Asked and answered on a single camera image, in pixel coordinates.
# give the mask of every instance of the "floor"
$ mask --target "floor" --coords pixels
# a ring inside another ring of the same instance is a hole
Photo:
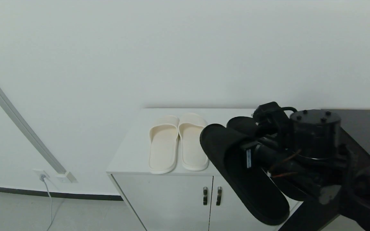
[[[0,193],[0,230],[46,231],[50,220],[48,197]],[[123,201],[53,198],[50,231],[141,231]],[[339,216],[323,231],[363,231],[356,222]]]

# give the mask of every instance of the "white cabinet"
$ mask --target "white cabinet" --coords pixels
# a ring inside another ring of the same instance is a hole
[[[189,171],[181,164],[181,143],[177,150],[177,164],[167,174],[149,172],[149,128],[164,115],[180,117],[194,112],[208,123],[226,124],[236,116],[250,116],[253,109],[217,108],[148,108],[141,110],[134,126],[129,130],[107,173],[147,231],[273,231],[258,221],[245,208],[235,192],[219,174],[213,164],[203,171]],[[207,204],[204,205],[204,187]],[[222,187],[222,198],[216,205],[217,189]],[[298,202],[288,199],[291,214]]]
[[[148,231],[208,230],[211,176],[113,176]]]

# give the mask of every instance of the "plug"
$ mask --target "plug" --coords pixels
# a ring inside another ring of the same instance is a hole
[[[47,176],[45,174],[40,174],[40,180],[42,182],[45,182],[44,178],[46,178]]]

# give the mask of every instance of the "cabinet door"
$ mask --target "cabinet door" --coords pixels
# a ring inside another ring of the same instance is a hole
[[[208,231],[212,176],[113,176],[148,231]]]
[[[221,203],[216,205],[218,187],[222,188]],[[244,206],[223,177],[214,177],[210,215],[210,231],[273,231],[277,226],[258,221]],[[287,198],[292,209],[298,202]]]

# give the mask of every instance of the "slipper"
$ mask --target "slipper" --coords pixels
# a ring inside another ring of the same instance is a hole
[[[175,168],[178,122],[176,116],[166,115],[159,118],[149,130],[149,169],[152,174],[164,174]]]
[[[208,157],[199,143],[199,135],[207,122],[195,113],[187,113],[179,119],[179,136],[182,141],[182,165],[191,171],[201,171],[208,167]]]
[[[258,129],[258,125],[256,124],[255,120],[252,117],[245,117],[245,116],[238,116],[234,117],[228,121],[226,127],[232,128],[242,134],[248,135],[253,139],[258,139],[266,135],[266,130]],[[288,180],[279,177],[272,179],[279,190],[282,191],[287,197],[296,200],[296,201],[305,201],[308,198],[308,195],[292,183],[288,182]]]
[[[229,183],[245,207],[260,222],[280,225],[289,216],[289,203],[258,166],[243,166],[246,153],[241,145],[253,138],[220,124],[201,132],[200,143],[209,160]]]

